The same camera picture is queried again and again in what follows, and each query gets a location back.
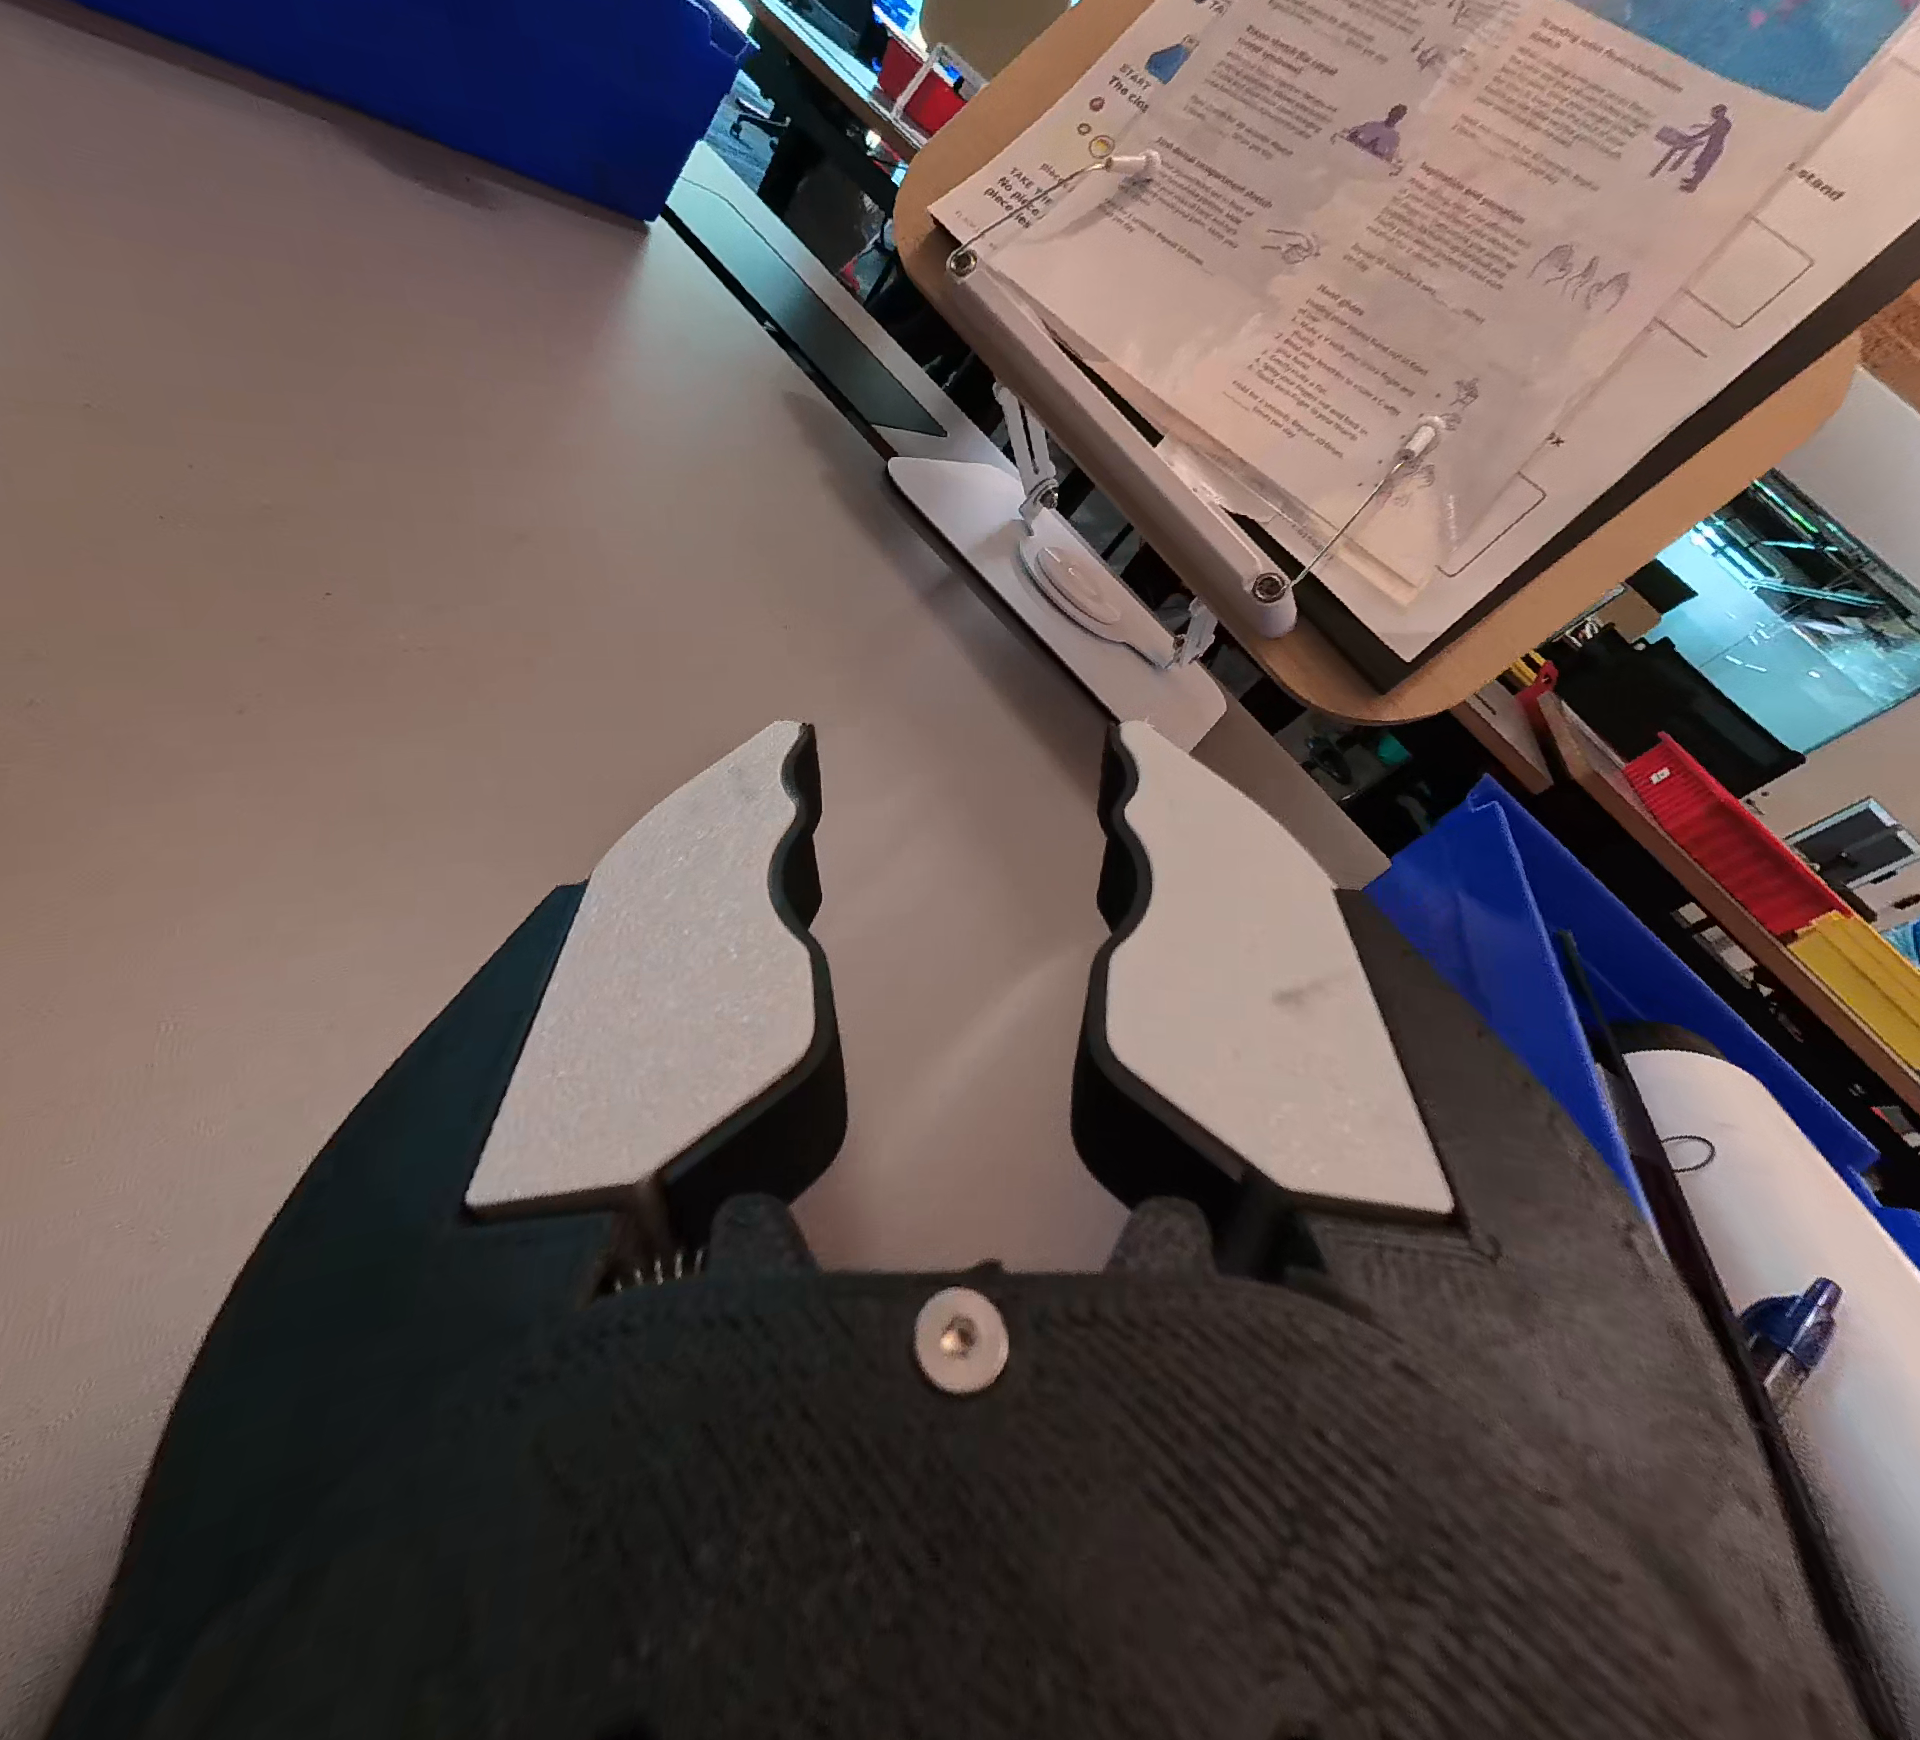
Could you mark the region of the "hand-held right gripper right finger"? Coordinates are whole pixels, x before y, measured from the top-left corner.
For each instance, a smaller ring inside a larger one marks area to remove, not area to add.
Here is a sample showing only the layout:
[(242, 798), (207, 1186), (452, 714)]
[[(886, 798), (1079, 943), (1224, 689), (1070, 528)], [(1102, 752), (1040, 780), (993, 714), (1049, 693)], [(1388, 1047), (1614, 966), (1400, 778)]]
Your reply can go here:
[(1070, 1073), (1098, 1186), (1130, 1210), (1184, 1199), (1211, 1235), (1279, 1217), (1457, 1235), (1354, 892), (1146, 720), (1110, 731), (1098, 822), (1108, 939)]

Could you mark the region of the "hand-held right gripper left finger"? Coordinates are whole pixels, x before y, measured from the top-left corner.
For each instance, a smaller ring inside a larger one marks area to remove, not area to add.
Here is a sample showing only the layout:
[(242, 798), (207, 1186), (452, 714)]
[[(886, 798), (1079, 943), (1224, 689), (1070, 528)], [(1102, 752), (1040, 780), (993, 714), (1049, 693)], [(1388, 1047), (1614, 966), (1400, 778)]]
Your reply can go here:
[(711, 1228), (742, 1194), (800, 1199), (839, 1159), (848, 1076), (808, 720), (757, 735), (600, 856), (467, 1179), (482, 1221), (611, 1210)]

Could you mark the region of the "thin black plate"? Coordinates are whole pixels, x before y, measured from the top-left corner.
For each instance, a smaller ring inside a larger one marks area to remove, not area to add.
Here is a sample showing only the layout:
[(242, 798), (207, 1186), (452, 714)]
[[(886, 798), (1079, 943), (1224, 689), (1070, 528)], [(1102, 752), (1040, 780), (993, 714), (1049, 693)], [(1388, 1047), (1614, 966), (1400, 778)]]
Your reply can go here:
[(1758, 1408), (1832, 1645), (1870, 1718), (1913, 1738), (1917, 1261), (1763, 1079), (1698, 1036), (1607, 1019), (1574, 936), (1552, 943), (1667, 1254)]

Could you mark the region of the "grey desk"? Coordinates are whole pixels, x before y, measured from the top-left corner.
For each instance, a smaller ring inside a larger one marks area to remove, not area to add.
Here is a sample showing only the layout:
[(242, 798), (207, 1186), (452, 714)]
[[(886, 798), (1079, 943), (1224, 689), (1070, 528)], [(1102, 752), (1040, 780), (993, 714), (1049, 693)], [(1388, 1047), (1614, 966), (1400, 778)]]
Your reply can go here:
[(4, 1670), (373, 1076), (681, 780), (819, 731), (819, 1258), (1089, 1266), (1104, 714), (640, 233), (4, 0)]

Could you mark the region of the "red ribbed plastic bin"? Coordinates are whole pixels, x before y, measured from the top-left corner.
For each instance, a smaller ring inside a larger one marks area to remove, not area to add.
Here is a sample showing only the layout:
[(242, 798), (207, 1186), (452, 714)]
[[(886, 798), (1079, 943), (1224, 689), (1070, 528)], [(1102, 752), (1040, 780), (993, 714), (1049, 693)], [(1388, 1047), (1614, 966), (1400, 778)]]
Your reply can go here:
[(1667, 733), (1622, 766), (1646, 815), (1773, 939), (1792, 940), (1820, 916), (1853, 916), (1824, 879), (1769, 834)]

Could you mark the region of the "white roll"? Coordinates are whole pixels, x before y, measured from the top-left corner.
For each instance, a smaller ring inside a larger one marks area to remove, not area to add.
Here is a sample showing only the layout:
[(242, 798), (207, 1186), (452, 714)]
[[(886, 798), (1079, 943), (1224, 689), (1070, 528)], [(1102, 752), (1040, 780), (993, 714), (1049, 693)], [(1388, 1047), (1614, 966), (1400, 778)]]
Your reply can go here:
[(1901, 1733), (1913, 1738), (1917, 1265), (1746, 1069), (1670, 1027), (1632, 1027), (1619, 1040), (1734, 1314), (1818, 1275), (1841, 1286), (1820, 1370), (1773, 1417)]

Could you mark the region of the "yellow ribbed plastic bin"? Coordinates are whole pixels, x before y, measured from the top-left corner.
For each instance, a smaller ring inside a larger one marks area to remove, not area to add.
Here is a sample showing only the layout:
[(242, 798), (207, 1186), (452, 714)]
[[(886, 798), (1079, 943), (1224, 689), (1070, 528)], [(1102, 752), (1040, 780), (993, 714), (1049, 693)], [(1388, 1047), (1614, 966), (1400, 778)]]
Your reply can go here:
[(1917, 1071), (1917, 969), (1870, 920), (1827, 911), (1787, 940), (1787, 953)]

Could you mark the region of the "exercise sheet with blue banner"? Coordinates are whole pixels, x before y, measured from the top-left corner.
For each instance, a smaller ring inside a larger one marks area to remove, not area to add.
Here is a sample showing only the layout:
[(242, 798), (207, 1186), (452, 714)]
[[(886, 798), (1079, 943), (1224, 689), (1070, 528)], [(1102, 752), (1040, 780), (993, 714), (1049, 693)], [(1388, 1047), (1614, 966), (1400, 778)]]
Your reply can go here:
[(1165, 0), (935, 215), (1391, 617), (1917, 41), (1917, 0)]

